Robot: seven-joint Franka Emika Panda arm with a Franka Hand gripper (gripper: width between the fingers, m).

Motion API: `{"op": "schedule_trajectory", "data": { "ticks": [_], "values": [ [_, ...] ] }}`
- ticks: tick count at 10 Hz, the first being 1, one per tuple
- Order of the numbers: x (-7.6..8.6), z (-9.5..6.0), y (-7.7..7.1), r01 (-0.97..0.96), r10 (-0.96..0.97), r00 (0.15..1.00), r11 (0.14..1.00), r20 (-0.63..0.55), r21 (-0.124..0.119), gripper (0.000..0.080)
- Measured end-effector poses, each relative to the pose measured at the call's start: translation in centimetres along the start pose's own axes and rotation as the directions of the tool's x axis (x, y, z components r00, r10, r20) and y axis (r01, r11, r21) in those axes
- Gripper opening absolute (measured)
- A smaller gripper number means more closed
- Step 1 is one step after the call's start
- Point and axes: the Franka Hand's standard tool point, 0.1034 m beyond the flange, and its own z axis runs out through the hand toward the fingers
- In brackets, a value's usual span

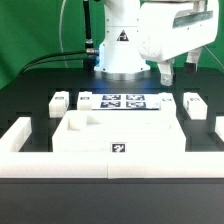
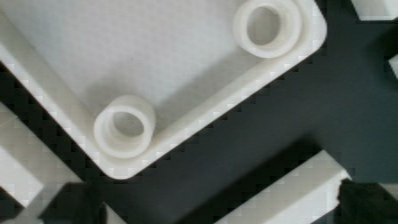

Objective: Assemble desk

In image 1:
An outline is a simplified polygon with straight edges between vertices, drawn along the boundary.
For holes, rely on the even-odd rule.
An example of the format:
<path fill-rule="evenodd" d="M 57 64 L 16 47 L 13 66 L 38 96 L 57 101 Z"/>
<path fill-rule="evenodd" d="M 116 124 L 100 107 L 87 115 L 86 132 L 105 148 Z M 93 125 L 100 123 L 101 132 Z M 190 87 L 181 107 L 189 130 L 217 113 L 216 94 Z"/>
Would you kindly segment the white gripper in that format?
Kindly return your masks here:
<path fill-rule="evenodd" d="M 188 52 L 184 71 L 197 71 L 202 46 L 212 43 L 218 31 L 218 0 L 149 1 L 140 9 L 138 49 L 149 61 L 160 62 L 160 83 L 173 84 L 172 59 Z"/>

